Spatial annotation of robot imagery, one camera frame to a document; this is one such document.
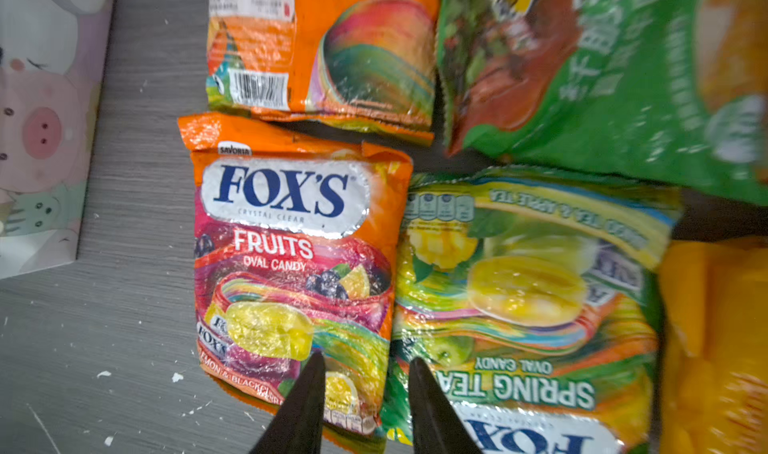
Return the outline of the orange Fox's fruits candy packet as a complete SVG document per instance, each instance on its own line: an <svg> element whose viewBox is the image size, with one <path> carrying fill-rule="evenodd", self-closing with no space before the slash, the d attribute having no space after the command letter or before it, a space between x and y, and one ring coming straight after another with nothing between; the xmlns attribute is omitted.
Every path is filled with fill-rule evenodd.
<svg viewBox="0 0 768 454"><path fill-rule="evenodd" d="M220 113L182 117L194 166L202 369L273 412L314 353L327 438L380 453L396 251L412 159Z"/></svg>

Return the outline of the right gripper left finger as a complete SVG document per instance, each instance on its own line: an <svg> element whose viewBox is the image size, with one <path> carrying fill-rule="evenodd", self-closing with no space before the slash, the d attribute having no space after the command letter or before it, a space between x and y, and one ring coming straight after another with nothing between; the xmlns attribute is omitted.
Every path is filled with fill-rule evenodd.
<svg viewBox="0 0 768 454"><path fill-rule="evenodd" d="M321 452L325 376L324 357L315 352L250 454Z"/></svg>

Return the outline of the green corn chips packet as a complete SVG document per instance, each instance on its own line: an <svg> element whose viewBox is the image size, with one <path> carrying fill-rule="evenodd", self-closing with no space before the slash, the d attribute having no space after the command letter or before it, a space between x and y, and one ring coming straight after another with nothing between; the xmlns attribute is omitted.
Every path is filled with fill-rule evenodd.
<svg viewBox="0 0 768 454"><path fill-rule="evenodd" d="M441 0L449 153L767 202L767 0Z"/></svg>

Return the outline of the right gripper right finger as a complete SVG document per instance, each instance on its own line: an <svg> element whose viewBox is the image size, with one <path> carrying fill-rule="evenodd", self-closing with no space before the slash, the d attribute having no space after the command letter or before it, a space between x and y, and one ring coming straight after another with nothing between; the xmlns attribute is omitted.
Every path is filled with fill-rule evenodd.
<svg viewBox="0 0 768 454"><path fill-rule="evenodd" d="M423 358L409 365L408 400L416 454L481 454Z"/></svg>

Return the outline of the orange snack packet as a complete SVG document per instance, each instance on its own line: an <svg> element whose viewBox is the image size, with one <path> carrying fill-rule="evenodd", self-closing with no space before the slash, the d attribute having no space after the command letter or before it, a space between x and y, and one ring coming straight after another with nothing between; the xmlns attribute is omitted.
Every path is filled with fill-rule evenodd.
<svg viewBox="0 0 768 454"><path fill-rule="evenodd" d="M439 0L208 0L211 110L433 142Z"/></svg>

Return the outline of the green Fox's candy packet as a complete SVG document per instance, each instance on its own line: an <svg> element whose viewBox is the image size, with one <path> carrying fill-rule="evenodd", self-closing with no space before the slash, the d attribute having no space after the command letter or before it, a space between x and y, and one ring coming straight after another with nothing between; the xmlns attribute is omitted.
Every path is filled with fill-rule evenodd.
<svg viewBox="0 0 768 454"><path fill-rule="evenodd" d="M426 362L486 453L645 453L676 188L535 167L417 174L382 428L411 444Z"/></svg>

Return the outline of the patterned paper gift bag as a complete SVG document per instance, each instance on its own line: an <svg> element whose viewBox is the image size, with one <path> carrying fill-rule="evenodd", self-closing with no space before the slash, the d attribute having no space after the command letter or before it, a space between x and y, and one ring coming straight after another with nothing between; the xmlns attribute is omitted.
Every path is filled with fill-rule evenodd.
<svg viewBox="0 0 768 454"><path fill-rule="evenodd" d="M114 0L1 0L1 276L75 261Z"/></svg>

